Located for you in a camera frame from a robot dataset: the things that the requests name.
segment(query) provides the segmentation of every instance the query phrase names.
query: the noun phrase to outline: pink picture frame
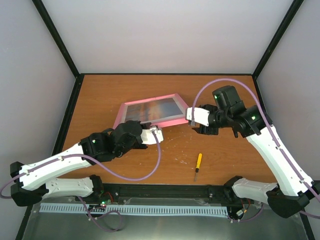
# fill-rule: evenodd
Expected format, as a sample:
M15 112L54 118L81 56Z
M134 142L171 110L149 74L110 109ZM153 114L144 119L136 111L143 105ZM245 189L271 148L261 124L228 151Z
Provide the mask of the pink picture frame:
M124 102L116 116L113 129L128 120L151 123L159 128L186 124L186 109L189 106L178 93Z

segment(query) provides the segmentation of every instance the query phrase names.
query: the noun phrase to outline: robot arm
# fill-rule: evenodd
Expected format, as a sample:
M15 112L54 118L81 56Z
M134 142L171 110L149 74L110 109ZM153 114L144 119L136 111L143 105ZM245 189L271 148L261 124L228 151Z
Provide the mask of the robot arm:
M100 193L102 183L98 176L83 179L59 179L57 177L80 168L87 168L95 163L73 154L88 155L99 162L109 162L120 158L131 149L146 149L147 145L155 144L155 133L159 142L164 140L162 130L150 123L140 124L139 121L127 121L115 129L92 133L69 149L32 164L14 162L10 165L10 175L15 177L25 173L11 186L11 197L18 206L28 206L41 199L61 196L87 197ZM58 159L46 166L30 171L37 166Z
M262 183L236 176L225 184L230 190L228 198L231 200L233 194L238 198L249 198L269 204L274 212L284 218L302 210L313 197L304 182L319 192L318 186L313 185L311 177L299 167L281 142L271 119L266 116L280 147L274 142L257 106L245 108L235 87L224 86L212 94L216 106L206 104L194 109L194 121L200 124L194 130L199 134L218 135L220 128L231 128L236 138L240 133L261 154L277 180L277 183ZM191 107L186 110L185 118L192 121ZM298 169L304 181L300 180L279 148L286 153L290 163Z

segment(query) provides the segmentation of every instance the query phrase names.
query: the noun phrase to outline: black frame edge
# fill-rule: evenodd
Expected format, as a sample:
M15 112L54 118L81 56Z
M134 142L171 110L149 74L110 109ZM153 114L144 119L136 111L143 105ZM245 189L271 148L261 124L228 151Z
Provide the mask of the black frame edge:
M154 73L154 72L150 72L150 73L118 73L118 72L111 72L111 73L83 73L85 75L182 75L182 76L252 76L251 73Z
M63 116L61 127L55 141L52 155L56 155L62 151L84 78L85 75L80 74L75 79L71 96Z
M74 63L74 61L72 60L64 42L62 41L55 25L54 22L52 21L51 17L49 16L49 13L44 5L44 3L42 2L42 0L32 0L35 8L37 9L37 11L39 12L44 24L46 25L47 29L49 30L53 40L55 41L57 47L59 48L62 56L64 57L64 60L66 61L66 63L68 64L72 74L74 75L74 77L78 77L79 76L79 71Z
M267 113L266 106L265 106L264 100L262 98L258 82L257 82L256 79L254 79L253 76L252 76L252 80L253 80L254 88L255 88L255 91L256 91L256 95L258 96L258 100L260 102L261 108L262 108L264 113Z
M56 154L60 153L63 149L64 143L66 140L66 136L68 133L68 129L70 126L70 122L72 119L72 115L74 113L77 99L78 99L78 96L80 93L80 89L81 89L82 83L84 81L84 77L85 77L84 74L80 74L78 77L75 78L75 82L73 85L71 96L69 98L69 102L66 107L64 116L63 116L63 120L62 120L60 129L59 129L59 133L57 135L55 145L53 147L52 155L56 155ZM32 208L33 208L33 205L28 206L26 208L26 211L24 213L20 228L19 228L18 233L15 237L15 240L22 240L23 239L26 228L27 228L28 220L31 215Z
M263 68L267 64L270 56L272 55L273 51L275 50L276 46L280 42L282 36L286 32L288 26L290 25L292 19L295 17L297 11L299 10L300 6L304 0L293 0L291 6L289 7L288 11L286 12L282 22L280 23L278 29L276 30L272 40L270 41L268 47L266 48L262 58L260 59L258 65L256 66L252 78L253 80L257 80L258 76L262 72Z
M301 221L302 221L302 224L303 224L303 227L305 230L305 234L306 234L306 237L308 238L308 240L316 240L308 217L306 215L300 213L300 218L301 218Z

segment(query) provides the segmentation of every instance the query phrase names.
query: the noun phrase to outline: white wall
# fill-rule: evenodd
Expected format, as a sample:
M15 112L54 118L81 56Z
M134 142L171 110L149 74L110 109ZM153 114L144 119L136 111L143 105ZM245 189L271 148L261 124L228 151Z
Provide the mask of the white wall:
M258 84L281 139L320 180L320 1L304 1L263 69ZM320 203L306 209L320 215ZM320 240L319 220L310 219Z
M0 185L10 163L49 157L74 77L30 0L0 7ZM12 240L25 207L0 199L0 235Z
M243 73L292 0L44 0L81 73Z

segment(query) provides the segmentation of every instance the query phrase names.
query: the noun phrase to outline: purple cable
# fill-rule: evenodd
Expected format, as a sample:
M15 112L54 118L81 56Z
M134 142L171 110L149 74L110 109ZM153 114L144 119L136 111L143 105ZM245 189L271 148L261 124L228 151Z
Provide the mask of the purple cable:
M89 211L90 211L90 213L91 213L91 212L94 211L95 209L105 209L105 208L106 208L105 206L98 206L98 207L92 208L92 209L89 210ZM109 215L109 214L111 214L111 213L117 213L117 211L116 211L116 210L108 211L107 213L104 213L104 214L102 214L101 216L95 217L95 219L102 219L102 218L104 218L105 216L107 216L107 215Z
M100 226L100 225L98 224L98 222L96 221L96 219L91 215L91 211L87 208L87 205L86 205L85 201L83 200L83 198L80 197L80 196L77 196L77 198L78 198L78 199L80 200L80 202L83 204L84 209L86 210L89 218L90 218L90 219L93 221L93 223L94 223L98 228L100 228L102 231L105 231L105 232L107 232L107 233L114 233L114 232L118 231L118 230L121 228L121 225L122 225L122 216L121 216L120 212L118 212L118 211L116 211L116 210L112 210L112 211L108 211L107 213L103 214L102 216L97 217L97 219L98 219L98 218L100 219L100 218L103 218L103 217L105 217L106 215L109 215L109 214L111 214L111 213L116 213L116 214L119 215L119 217L120 217L119 225L118 225L115 229L113 229L113 230L106 229L106 228Z
M154 169L146 176L143 176L143 177L139 177L139 178L130 178L130 177L125 177L125 176L121 176L117 173L115 173L114 171L110 170L109 168L107 168L106 166L104 166L101 162L99 162L98 160L94 159L93 157L91 156L88 156L88 155L84 155L84 154L70 154L70 155L67 155L65 156L64 158L72 158L72 157L81 157L81 158L84 158L84 159L88 159L92 162L94 162L95 164L99 165L100 167L102 167L104 170L106 170L107 172L111 173L112 175L120 178L120 179L124 179L124 180L127 180L127 181L141 181L141 180L145 180L147 179L148 177L150 177L152 174L155 173L155 171L158 169L159 167L159 164L160 164L160 160L161 160L161 147L160 147L160 143L158 141L158 138L155 134L155 132L153 131L152 132L153 136L154 136L154 139L156 141L156 145L158 147L158 160L156 162L156 165L154 167Z
M265 205L264 204L262 204L261 205L261 208L260 208L260 210L256 213L256 215L254 215L253 217L250 217L250 218L248 218L248 219L244 219L244 220L239 220L239 222L237 221L237 220L234 220L234 221L236 221L236 222L238 222L238 223L246 223L246 222L250 222L251 220L254 220L254 219L256 219L257 217L259 217L261 214L262 214L262 211L264 210L264 208L265 208Z
M320 219L320 216L316 216L316 215L313 215L313 214L305 212L305 211L300 211L300 213L303 215L309 216L311 218L314 218L314 219Z
M196 106L196 103L197 103L197 100L200 96L200 94L208 87L210 86L211 84L215 84L215 83L218 83L218 82L222 82L222 81L229 81L229 82L233 82L233 83L236 83L236 84L239 84L241 85L242 87L244 87L249 93L250 95L253 97L257 107L258 107L258 110L261 114L261 117L265 123L265 126L266 128L268 129L270 135L272 136L272 139L273 141L275 142L276 146L279 148L280 152L282 153L283 157L285 158L285 160L288 162L288 164L290 165L290 167L293 169L293 171L295 172L295 174L299 177L299 179L301 181L303 181L303 184L309 189L309 191L314 195L314 197L319 201L320 203L320 196L316 193L316 191L308 184L304 181L304 178L303 176L300 174L300 172L298 171L298 169L295 167L295 165L290 161L289 157L287 156L287 154L285 153L285 151L283 149L281 149L281 146L280 146L280 143L278 142L274 132L272 131L271 129L271 126L270 124L268 123L267 121L267 118L264 114L264 111L262 110L261 108L261 105L256 97L256 95L251 91L251 89L245 85L244 83L242 83L241 81L238 81L238 80L235 80L235 79L232 79L232 78L218 78L216 80L212 80L210 82L208 82L206 85L204 85L201 90L198 92L198 94L196 95L194 101L193 101L193 104L192 104L192 111L191 111L191 121L194 122L195 121L195 106Z
M47 165L49 165L49 164L52 164L52 163L54 163L54 162L56 162L56 161L58 161L58 160L60 160L60 159L59 159L59 158L55 158L55 159L53 159L53 160L47 161L47 162L45 162L45 163L42 163L42 164L40 164L39 166L36 166L36 167L34 167L34 168L29 169L29 170L28 170L28 173L32 173L32 172L34 172L35 170L37 170L37 169L39 169L39 168L42 168L42 167L44 167L44 166L47 166ZM13 178L11 178L10 181L8 181L5 185L3 185L3 186L0 188L0 198L2 198L2 199L12 199L11 196L4 196L4 195L2 194L2 192L3 192L3 190L4 190L10 183L14 182L15 180L17 180L18 178L21 178L21 177L24 176L24 175L26 175L25 172L24 172L24 173L21 173L21 174L19 174L19 175L17 175L17 176L15 176L15 177L13 177Z
M159 164L160 164L160 160L161 160L161 147L160 147L160 143L158 141L158 138L157 138L157 135L155 134L154 131L152 131L152 134L154 136L154 139L155 139L155 142L156 142L156 145L157 145L157 148L158 148L158 160L156 162L156 165L154 167L154 169L146 176L143 176L143 177L140 177L140 178L129 178L129 177L124 177L124 176L121 176L117 173L115 173L114 171L111 171L109 168L107 168L106 166L104 166L101 162L97 161L96 159L94 159L93 157L91 156L88 156L88 155L84 155L84 154L70 154L70 155L67 155L67 156L63 156L62 158L63 159L68 159L68 158L72 158L72 157L81 157L81 158L85 158L85 159L88 159L88 160L91 160L92 162L98 164L100 167L102 167L103 169L107 170L109 173L111 173L112 175L118 177L118 178L121 178L121 179L124 179L124 180L128 180L128 181L141 181L141 180L145 180L147 179L148 177L150 177L152 174L155 173L155 171L158 169L159 167ZM47 161L43 164L40 164L39 166L36 166L32 169L29 169L28 172L29 173L32 173L34 172L35 170L38 170L44 166L47 166L49 164L52 164L56 161L59 161L60 159L59 158L55 158L53 160L50 160L50 161ZM18 178L21 178L22 176L26 175L26 173L21 173L13 178L10 179L9 182L7 182L5 185L3 185L1 188L0 188L0 198L2 199L12 199L11 196L4 196L2 194L3 190L12 182L14 182L15 180L17 180Z

